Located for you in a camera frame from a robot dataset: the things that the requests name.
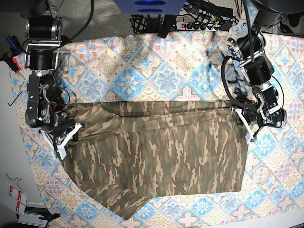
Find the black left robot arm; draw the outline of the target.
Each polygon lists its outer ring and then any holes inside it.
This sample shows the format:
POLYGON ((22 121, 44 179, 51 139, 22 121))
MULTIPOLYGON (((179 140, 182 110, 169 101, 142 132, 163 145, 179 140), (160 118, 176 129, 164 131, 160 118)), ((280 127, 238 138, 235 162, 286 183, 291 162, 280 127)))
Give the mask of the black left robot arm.
POLYGON ((265 54, 266 40, 261 32, 261 28, 274 24, 279 13, 254 0, 244 0, 242 3, 245 18, 229 30, 229 55, 221 65, 224 89, 229 99, 240 108, 245 124, 256 123, 259 128, 282 128, 286 123, 286 111, 280 107, 278 91, 270 82, 274 69, 265 54), (238 68, 252 88, 255 103, 239 101, 230 93, 225 78, 225 66, 230 59, 238 63, 238 68))

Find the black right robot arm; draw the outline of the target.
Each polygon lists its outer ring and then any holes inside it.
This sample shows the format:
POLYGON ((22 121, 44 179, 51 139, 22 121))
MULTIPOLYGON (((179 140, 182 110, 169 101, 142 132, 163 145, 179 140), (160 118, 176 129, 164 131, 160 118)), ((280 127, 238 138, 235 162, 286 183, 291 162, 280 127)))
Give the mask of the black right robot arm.
POLYGON ((60 0, 40 0, 26 13, 25 68, 31 70, 26 123, 39 129, 54 145, 60 144, 75 124, 65 113, 68 103, 62 93, 67 90, 58 86, 55 79, 59 51, 66 40, 62 36, 60 4, 60 0))

